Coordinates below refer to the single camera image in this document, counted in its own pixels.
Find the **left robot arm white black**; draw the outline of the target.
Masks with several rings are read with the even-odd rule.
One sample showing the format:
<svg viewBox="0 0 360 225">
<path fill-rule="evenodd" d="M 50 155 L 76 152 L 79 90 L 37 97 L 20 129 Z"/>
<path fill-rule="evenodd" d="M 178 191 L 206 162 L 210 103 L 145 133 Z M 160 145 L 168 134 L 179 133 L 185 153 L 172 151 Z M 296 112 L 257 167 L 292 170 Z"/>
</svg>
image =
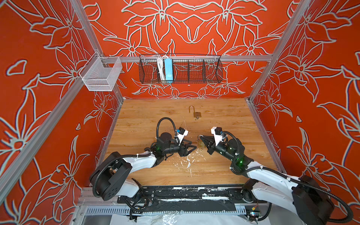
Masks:
<svg viewBox="0 0 360 225">
<path fill-rule="evenodd" d="M 173 154 L 187 157 L 197 147 L 186 140 L 188 130 L 179 127 L 168 117 L 161 118 L 156 126 L 156 142 L 143 153 L 122 155 L 111 153 L 91 174 L 89 180 L 96 198 L 108 201 L 113 197 L 133 198 L 140 193 L 140 184 L 129 179 L 131 173 L 158 166 Z"/>
</svg>

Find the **brass padlock with steel shackle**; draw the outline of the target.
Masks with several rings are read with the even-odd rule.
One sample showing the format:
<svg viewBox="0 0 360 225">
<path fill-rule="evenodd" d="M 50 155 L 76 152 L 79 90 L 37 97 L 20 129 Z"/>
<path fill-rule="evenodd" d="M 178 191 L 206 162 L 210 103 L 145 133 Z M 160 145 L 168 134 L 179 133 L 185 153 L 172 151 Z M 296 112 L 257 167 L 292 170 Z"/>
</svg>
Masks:
<svg viewBox="0 0 360 225">
<path fill-rule="evenodd" d="M 196 111 L 194 106 L 189 106 L 188 107 L 188 112 L 193 113 L 193 117 L 194 117 L 195 120 L 199 120 L 202 117 L 201 113 Z"/>
</svg>

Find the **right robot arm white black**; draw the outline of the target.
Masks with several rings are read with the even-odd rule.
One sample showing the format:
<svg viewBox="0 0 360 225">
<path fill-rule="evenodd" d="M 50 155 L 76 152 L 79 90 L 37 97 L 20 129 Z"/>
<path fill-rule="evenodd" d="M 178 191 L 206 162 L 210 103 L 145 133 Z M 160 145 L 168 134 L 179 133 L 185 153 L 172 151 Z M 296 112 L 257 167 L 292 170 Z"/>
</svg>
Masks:
<svg viewBox="0 0 360 225">
<path fill-rule="evenodd" d="M 313 178 L 290 176 L 247 157 L 241 141 L 230 132 L 213 127 L 211 136 L 198 138 L 210 155 L 216 152 L 231 161 L 232 173 L 248 178 L 242 187 L 245 201 L 260 200 L 280 206 L 306 225 L 345 224 L 353 219 L 350 206 L 321 188 Z"/>
</svg>

